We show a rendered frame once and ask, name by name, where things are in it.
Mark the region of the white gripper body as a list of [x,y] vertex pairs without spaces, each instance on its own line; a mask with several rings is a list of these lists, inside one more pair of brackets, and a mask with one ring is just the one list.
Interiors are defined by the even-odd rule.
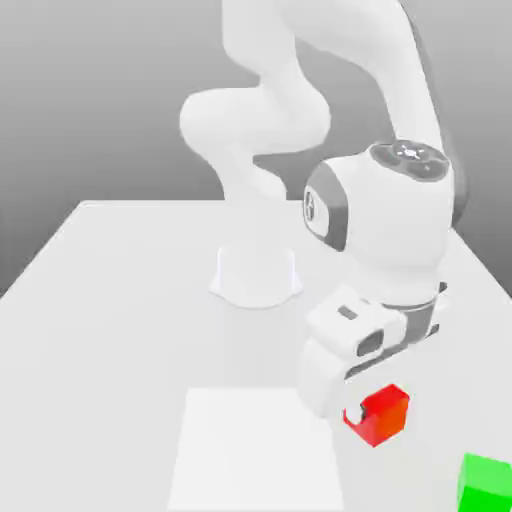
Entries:
[[297,393],[313,414],[331,419],[389,384],[404,387],[413,355],[411,347],[390,350],[356,368],[309,338],[299,359]]

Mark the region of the small red cube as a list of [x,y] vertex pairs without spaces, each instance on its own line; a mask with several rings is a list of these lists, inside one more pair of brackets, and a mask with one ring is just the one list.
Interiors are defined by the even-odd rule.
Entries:
[[368,395],[358,406],[363,407],[363,420],[359,425],[343,421],[363,441],[377,447],[398,434],[405,427],[410,397],[395,384]]

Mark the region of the small green cube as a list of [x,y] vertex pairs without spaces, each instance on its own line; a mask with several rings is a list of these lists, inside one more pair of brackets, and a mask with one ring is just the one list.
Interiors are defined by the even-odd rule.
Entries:
[[457,512],[512,512],[512,465],[465,453],[458,476]]

